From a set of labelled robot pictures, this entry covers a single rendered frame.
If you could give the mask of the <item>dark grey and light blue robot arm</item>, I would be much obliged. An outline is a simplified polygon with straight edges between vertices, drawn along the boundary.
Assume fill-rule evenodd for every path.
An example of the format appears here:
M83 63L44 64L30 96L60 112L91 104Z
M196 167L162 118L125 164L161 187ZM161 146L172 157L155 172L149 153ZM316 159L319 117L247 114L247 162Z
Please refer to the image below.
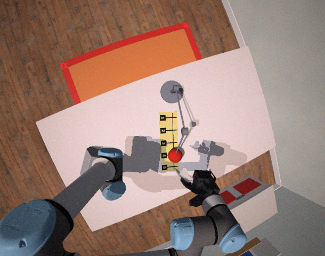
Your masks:
M0 256L81 256L64 250L62 243L74 218L99 189L109 201L125 193L120 149L100 149L92 167L53 199L29 201L11 210L0 221ZM205 198L202 209L204 216L171 222L171 249L99 256L201 256L204 246L218 244L224 253L233 253L245 245L247 237L220 195Z

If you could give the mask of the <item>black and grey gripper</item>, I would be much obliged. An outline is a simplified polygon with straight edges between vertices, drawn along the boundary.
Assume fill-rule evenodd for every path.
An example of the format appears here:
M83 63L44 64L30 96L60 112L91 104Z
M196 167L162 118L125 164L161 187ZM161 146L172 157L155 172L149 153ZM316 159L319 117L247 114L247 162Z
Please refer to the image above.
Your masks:
M202 193L202 198L200 199L200 203L202 205L205 198L210 195L219 195L220 192L219 187L215 183L216 177L213 175L212 171L207 170L194 170L193 173L193 183L192 177L188 174L188 170L186 167L182 169L181 172L175 169L181 183L189 190L191 190L195 195ZM212 175L214 177L212 177Z

